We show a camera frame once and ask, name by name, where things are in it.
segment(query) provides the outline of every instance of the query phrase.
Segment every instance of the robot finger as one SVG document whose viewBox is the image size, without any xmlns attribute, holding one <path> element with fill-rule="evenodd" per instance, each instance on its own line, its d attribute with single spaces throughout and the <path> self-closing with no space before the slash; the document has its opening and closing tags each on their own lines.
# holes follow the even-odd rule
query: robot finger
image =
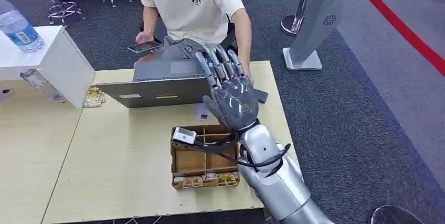
<svg viewBox="0 0 445 224">
<path fill-rule="evenodd" d="M 244 74 L 244 70 L 242 68 L 241 62 L 238 59 L 238 56 L 236 55 L 236 53 L 233 50 L 229 50 L 227 51 L 227 53 L 229 54 L 229 56 L 231 57 L 232 61 L 234 62 L 235 68 L 238 71 L 238 75 L 241 76 Z"/>
<path fill-rule="evenodd" d="M 197 52 L 195 54 L 195 56 L 196 56 L 196 59 L 198 60 L 199 64 L 201 65 L 204 73 L 206 74 L 207 82 L 209 83 L 209 86 L 213 89 L 219 88 L 218 83 L 216 82 L 215 77 L 207 64 L 206 59 L 204 59 L 203 54 L 201 52 Z"/>
<path fill-rule="evenodd" d="M 216 46 L 216 51 L 221 56 L 223 64 L 226 67 L 227 74 L 229 75 L 229 79 L 231 79 L 235 75 L 235 70 L 232 61 L 230 60 L 229 56 L 227 55 L 226 51 L 221 45 Z"/>
<path fill-rule="evenodd" d="M 224 69 L 221 66 L 221 63 L 218 60 L 218 57 L 216 57 L 215 51 L 212 48 L 208 47 L 207 45 L 203 45 L 203 48 L 204 50 L 206 50 L 206 53 L 209 55 L 209 58 L 215 65 L 216 75 L 218 76 L 221 83 L 227 82 L 229 78 L 227 78 L 226 73 L 224 72 Z"/>
</svg>

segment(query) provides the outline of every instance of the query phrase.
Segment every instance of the gray laptop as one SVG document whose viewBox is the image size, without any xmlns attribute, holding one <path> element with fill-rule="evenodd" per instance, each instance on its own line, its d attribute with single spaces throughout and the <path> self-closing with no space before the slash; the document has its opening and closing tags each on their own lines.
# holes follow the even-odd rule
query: gray laptop
<svg viewBox="0 0 445 224">
<path fill-rule="evenodd" d="M 202 103 L 211 95 L 202 68 L 191 60 L 139 62 L 132 82 L 96 86 L 127 108 Z"/>
</svg>

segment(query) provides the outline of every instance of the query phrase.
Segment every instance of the red line on floor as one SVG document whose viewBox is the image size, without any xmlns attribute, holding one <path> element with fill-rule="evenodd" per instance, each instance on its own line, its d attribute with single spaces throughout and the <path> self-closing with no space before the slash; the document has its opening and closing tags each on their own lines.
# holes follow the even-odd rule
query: red line on floor
<svg viewBox="0 0 445 224">
<path fill-rule="evenodd" d="M 445 60 L 417 36 L 382 0 L 369 0 L 391 25 L 443 76 Z"/>
</svg>

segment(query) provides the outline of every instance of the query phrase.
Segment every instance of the table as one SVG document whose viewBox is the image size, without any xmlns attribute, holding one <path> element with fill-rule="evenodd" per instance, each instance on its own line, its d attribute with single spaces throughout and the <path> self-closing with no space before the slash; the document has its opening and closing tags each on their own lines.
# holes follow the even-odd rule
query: table
<svg viewBox="0 0 445 224">
<path fill-rule="evenodd" d="M 97 71 L 94 81 L 130 81 L 133 71 Z M 252 62 L 251 71 L 255 87 L 269 93 L 260 121 L 291 143 L 270 63 Z M 106 97 L 102 107 L 83 109 L 43 223 L 262 208 L 243 178 L 237 187 L 172 187 L 171 128 L 217 124 L 214 117 L 195 120 L 195 106 L 127 109 Z M 289 153 L 296 158 L 293 148 Z"/>
<path fill-rule="evenodd" d="M 0 216 L 3 223 L 40 223 L 81 111 L 51 103 L 25 81 L 0 81 Z"/>
</svg>

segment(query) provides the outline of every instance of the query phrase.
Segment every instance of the white cabinet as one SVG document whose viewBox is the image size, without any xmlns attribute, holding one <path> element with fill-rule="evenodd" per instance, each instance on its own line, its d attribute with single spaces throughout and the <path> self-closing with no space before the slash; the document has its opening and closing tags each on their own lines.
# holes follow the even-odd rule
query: white cabinet
<svg viewBox="0 0 445 224">
<path fill-rule="evenodd" d="M 81 108 L 94 69 L 62 26 L 35 29 L 45 46 L 33 53 L 21 51 L 0 33 L 0 81 L 20 80 L 21 71 L 37 69 L 71 104 Z"/>
</svg>

